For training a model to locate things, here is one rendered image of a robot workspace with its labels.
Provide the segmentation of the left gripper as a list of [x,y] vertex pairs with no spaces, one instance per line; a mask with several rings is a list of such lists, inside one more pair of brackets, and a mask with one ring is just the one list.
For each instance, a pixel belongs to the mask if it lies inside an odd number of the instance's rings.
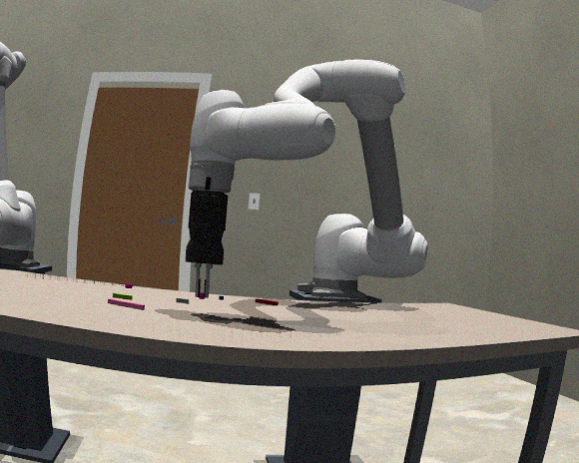
[[222,237],[226,230],[226,193],[231,192],[234,170],[235,165],[224,162],[196,161],[190,165],[189,189],[192,192],[186,262],[194,262],[197,268],[195,297],[200,295],[202,263],[206,263],[207,269],[204,297],[209,298],[210,268],[224,262]]

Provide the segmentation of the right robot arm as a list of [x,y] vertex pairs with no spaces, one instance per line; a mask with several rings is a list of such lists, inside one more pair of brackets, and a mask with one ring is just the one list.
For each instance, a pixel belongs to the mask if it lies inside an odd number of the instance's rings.
[[29,193],[16,191],[9,181],[5,116],[5,90],[25,66],[21,52],[11,53],[0,42],[0,263],[30,267],[40,265],[30,251],[34,249],[36,207]]

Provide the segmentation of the red rod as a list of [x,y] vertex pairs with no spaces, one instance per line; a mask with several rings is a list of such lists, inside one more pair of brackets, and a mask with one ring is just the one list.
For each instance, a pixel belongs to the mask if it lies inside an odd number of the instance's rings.
[[269,304],[269,305],[279,305],[277,301],[265,300],[265,299],[258,299],[256,298],[257,303]]

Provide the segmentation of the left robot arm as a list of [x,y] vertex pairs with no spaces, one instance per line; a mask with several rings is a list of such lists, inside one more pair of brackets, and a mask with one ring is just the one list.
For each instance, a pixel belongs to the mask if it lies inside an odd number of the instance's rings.
[[245,109],[240,96],[228,90],[202,98],[192,126],[191,162],[234,165],[242,159],[320,155],[333,143],[335,125],[315,101],[346,103],[357,118],[373,220],[366,230],[353,215],[328,216],[315,241],[313,280],[299,284],[298,291],[365,298],[357,290],[360,275],[397,278],[424,269],[428,245],[403,214],[390,122],[393,106],[404,94],[404,79],[396,67],[345,60],[296,71],[276,90],[274,102],[264,106]]

